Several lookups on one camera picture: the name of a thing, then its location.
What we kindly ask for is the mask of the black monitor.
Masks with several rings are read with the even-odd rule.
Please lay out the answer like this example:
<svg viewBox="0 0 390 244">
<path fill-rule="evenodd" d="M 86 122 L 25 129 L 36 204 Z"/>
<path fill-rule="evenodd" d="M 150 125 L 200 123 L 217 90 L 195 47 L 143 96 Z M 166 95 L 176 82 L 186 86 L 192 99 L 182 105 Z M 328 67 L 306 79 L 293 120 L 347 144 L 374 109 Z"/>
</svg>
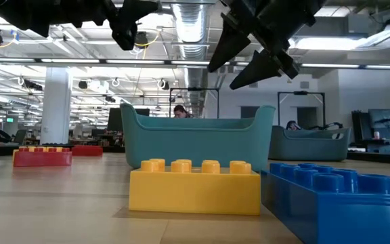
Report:
<svg viewBox="0 0 390 244">
<path fill-rule="evenodd" d="M 139 115 L 149 116 L 149 108 L 136 108 L 136 113 Z M 119 108 L 111 108 L 107 124 L 108 131 L 123 131 L 123 122 L 121 117 L 121 110 Z"/>
</svg>

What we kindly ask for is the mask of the grey monitor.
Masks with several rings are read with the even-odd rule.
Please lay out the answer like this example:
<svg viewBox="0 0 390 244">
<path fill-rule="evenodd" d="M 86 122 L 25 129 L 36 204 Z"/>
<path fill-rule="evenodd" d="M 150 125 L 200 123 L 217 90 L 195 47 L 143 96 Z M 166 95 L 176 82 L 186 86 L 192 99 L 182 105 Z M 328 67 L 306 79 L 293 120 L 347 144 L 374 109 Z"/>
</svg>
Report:
<svg viewBox="0 0 390 244">
<path fill-rule="evenodd" d="M 369 109 L 370 126 L 372 129 L 390 129 L 390 109 Z"/>
</svg>

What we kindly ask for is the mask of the dark blue-grey plastic bin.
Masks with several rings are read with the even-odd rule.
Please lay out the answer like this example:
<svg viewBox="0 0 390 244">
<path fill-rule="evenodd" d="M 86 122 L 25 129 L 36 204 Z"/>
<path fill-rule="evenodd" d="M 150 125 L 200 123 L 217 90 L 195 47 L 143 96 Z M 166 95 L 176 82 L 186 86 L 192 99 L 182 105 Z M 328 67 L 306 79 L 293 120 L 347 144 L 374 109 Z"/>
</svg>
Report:
<svg viewBox="0 0 390 244">
<path fill-rule="evenodd" d="M 342 161 L 347 157 L 351 129 L 287 130 L 272 127 L 268 159 L 281 161 Z"/>
</svg>

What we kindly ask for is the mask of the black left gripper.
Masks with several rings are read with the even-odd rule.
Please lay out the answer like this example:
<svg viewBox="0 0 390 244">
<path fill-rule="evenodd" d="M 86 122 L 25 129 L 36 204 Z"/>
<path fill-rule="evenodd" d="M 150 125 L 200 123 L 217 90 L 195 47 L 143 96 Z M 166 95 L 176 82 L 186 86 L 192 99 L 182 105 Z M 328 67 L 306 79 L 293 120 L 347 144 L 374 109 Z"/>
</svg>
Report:
<svg viewBox="0 0 390 244">
<path fill-rule="evenodd" d="M 102 25 L 114 13 L 112 0 L 0 0 L 0 17 L 20 30 L 31 30 L 42 37 L 49 36 L 49 27 L 84 22 Z M 135 45 L 135 22 L 111 22 L 112 38 L 124 50 Z"/>
</svg>

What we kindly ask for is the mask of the teal green plastic bin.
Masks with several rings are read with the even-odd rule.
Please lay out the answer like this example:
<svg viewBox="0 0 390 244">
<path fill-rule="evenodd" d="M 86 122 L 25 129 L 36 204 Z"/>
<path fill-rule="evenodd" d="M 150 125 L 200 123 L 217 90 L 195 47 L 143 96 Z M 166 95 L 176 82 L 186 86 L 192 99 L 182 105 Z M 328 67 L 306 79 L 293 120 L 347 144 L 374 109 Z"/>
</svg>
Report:
<svg viewBox="0 0 390 244">
<path fill-rule="evenodd" d="M 189 159 L 194 167 L 204 160 L 245 161 L 253 171 L 267 167 L 276 108 L 260 106 L 253 118 L 176 119 L 148 117 L 130 104 L 120 106 L 127 163 L 134 169 L 149 159 Z"/>
</svg>

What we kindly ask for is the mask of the red toy brick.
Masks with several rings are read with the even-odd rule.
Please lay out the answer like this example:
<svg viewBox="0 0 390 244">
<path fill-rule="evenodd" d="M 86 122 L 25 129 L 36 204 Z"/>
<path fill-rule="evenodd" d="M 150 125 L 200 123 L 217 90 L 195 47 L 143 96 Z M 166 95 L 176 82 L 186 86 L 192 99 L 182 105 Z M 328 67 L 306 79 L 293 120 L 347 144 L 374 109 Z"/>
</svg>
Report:
<svg viewBox="0 0 390 244">
<path fill-rule="evenodd" d="M 101 146 L 75 145 L 71 151 L 73 156 L 79 157 L 101 157 L 103 155 L 103 148 Z"/>
<path fill-rule="evenodd" d="M 52 167 L 52 166 L 71 166 L 72 155 L 64 159 L 20 159 L 13 160 L 14 167 Z"/>
</svg>

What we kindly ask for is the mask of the white round pillar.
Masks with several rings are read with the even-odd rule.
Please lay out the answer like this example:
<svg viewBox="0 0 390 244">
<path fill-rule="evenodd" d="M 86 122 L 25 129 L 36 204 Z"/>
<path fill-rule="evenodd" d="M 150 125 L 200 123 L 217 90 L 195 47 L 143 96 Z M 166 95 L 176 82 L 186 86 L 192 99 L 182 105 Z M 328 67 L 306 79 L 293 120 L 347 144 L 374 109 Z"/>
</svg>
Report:
<svg viewBox="0 0 390 244">
<path fill-rule="evenodd" d="M 41 120 L 41 144 L 66 144 L 70 127 L 72 75 L 68 68 L 47 67 Z"/>
</svg>

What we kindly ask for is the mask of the silver spiral air duct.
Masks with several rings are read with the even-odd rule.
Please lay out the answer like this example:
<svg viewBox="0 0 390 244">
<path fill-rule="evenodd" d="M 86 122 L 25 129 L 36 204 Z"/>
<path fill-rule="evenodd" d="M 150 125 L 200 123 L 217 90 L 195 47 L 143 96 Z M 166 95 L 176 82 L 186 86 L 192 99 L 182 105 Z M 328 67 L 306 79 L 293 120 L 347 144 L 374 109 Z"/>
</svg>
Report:
<svg viewBox="0 0 390 244">
<path fill-rule="evenodd" d="M 173 4 L 175 28 L 180 56 L 183 60 L 204 60 L 207 47 L 206 41 L 207 7 L 201 4 Z M 184 79 L 187 88 L 205 88 L 207 86 L 207 70 L 204 68 L 184 68 Z"/>
</svg>

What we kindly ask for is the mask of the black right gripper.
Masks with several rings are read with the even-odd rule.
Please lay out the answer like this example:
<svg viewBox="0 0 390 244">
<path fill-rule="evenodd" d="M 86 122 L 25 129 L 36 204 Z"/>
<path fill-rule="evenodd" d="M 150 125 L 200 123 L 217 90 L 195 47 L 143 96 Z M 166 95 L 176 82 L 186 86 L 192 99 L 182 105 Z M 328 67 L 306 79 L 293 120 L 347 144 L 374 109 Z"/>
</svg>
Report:
<svg viewBox="0 0 390 244">
<path fill-rule="evenodd" d="M 281 77 L 290 79 L 299 74 L 299 66 L 285 52 L 290 47 L 288 40 L 303 26 L 316 23 L 315 14 L 327 0 L 221 0 L 229 7 L 222 14 L 223 28 L 217 47 L 207 66 L 212 73 L 239 54 L 251 41 L 252 35 L 263 46 L 261 53 L 255 51 L 253 59 L 231 82 L 230 89 Z M 280 51 L 271 55 L 268 51 Z"/>
</svg>

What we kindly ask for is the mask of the blue toy brick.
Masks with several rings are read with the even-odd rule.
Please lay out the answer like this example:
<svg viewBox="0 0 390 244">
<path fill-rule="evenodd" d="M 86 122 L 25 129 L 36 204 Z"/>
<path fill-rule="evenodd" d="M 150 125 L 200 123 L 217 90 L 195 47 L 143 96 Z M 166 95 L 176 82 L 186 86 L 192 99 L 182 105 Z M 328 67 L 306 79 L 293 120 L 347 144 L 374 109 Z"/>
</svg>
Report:
<svg viewBox="0 0 390 244">
<path fill-rule="evenodd" d="M 304 244 L 390 244 L 390 176 L 271 163 L 261 202 Z"/>
</svg>

